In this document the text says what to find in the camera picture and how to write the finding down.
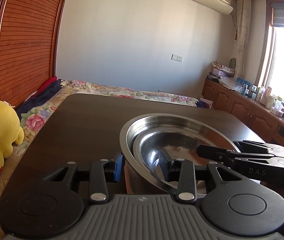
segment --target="table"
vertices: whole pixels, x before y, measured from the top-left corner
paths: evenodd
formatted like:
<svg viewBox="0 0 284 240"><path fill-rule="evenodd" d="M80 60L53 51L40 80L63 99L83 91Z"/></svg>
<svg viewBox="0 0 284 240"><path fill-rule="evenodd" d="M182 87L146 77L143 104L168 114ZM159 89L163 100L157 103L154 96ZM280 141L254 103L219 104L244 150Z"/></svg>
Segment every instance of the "table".
<svg viewBox="0 0 284 240"><path fill-rule="evenodd" d="M232 141L263 142L231 114L191 106L140 99L74 94L67 97L41 128L16 166L3 194L43 177L68 161L87 169L94 160L112 159L120 150L119 133L133 117L150 113L170 113L193 118L212 126ZM126 193L125 179L108 183L110 196ZM88 198L88 182L79 194Z"/></svg>

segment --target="floral bedspread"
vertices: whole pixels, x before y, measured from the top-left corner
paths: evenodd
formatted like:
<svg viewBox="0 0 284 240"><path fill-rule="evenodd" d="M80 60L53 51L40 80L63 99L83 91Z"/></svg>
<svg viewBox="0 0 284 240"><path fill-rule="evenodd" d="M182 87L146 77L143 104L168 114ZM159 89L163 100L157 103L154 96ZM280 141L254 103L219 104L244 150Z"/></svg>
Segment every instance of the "floral bedspread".
<svg viewBox="0 0 284 240"><path fill-rule="evenodd" d="M46 120L54 112L62 101L75 93L87 93L112 97L136 98L142 100L167 102L180 105L196 106L197 99L173 95L168 93L156 93L146 91L134 91L128 88L108 87L81 81L62 81L62 89L44 105L32 108L28 113L21 114L21 127L24 130L24 141L19 146L13 147L12 155L5 160L4 168L0 174L0 196L14 167L31 143L37 132ZM0 228L0 239L4 236Z"/></svg>

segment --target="gray gripper base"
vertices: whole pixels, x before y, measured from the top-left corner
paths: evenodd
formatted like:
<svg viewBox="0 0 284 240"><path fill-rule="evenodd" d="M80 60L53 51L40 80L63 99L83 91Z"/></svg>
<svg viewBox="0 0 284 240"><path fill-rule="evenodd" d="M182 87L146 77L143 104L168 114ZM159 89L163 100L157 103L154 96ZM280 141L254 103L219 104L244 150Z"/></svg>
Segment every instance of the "gray gripper base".
<svg viewBox="0 0 284 240"><path fill-rule="evenodd" d="M3 240L18 240L7 235ZM80 222L51 240L284 240L279 233L245 238L222 233L202 218L195 206L170 195L115 195L91 206Z"/></svg>

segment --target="white bottle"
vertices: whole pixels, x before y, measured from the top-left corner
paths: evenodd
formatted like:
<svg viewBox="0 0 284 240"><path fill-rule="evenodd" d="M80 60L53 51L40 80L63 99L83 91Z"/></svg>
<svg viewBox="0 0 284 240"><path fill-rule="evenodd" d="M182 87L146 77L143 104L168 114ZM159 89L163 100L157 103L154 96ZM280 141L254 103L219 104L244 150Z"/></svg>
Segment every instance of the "white bottle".
<svg viewBox="0 0 284 240"><path fill-rule="evenodd" d="M257 102L261 102L261 99L262 99L264 92L265 92L265 88L264 88L264 86L261 86L260 90L258 92L258 95L257 95Z"/></svg>

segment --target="white wall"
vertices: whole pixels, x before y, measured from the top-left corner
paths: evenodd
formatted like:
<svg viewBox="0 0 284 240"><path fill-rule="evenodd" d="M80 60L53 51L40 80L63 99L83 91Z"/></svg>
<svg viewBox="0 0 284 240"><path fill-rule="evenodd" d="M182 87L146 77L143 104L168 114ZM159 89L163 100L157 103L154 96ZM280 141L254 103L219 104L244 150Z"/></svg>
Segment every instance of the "white wall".
<svg viewBox="0 0 284 240"><path fill-rule="evenodd" d="M262 56L266 21L266 0L252 0L250 34L245 51L243 78L255 82Z"/></svg>
<svg viewBox="0 0 284 240"><path fill-rule="evenodd" d="M210 63L228 65L234 35L230 15L192 0L66 0L56 74L196 97Z"/></svg>

